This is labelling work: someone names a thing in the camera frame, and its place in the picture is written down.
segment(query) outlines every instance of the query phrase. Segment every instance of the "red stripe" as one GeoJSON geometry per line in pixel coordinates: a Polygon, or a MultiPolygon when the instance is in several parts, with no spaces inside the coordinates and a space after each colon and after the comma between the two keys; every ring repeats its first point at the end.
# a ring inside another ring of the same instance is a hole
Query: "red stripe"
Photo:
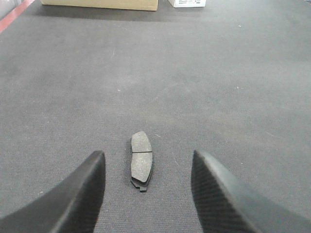
{"type": "Polygon", "coordinates": [[[6,17],[0,20],[0,33],[6,29],[34,0],[24,0],[15,7],[6,17]]]}

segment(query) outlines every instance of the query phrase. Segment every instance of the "brake pad friction material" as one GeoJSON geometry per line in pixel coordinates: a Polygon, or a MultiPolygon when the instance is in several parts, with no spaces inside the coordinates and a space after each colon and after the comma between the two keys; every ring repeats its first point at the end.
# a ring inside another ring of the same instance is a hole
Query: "brake pad friction material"
{"type": "Polygon", "coordinates": [[[132,153],[152,152],[150,141],[144,131],[132,135],[132,153]]]}
{"type": "Polygon", "coordinates": [[[131,182],[141,192],[145,192],[153,168],[152,148],[145,132],[141,131],[132,135],[131,150],[131,182]]]}

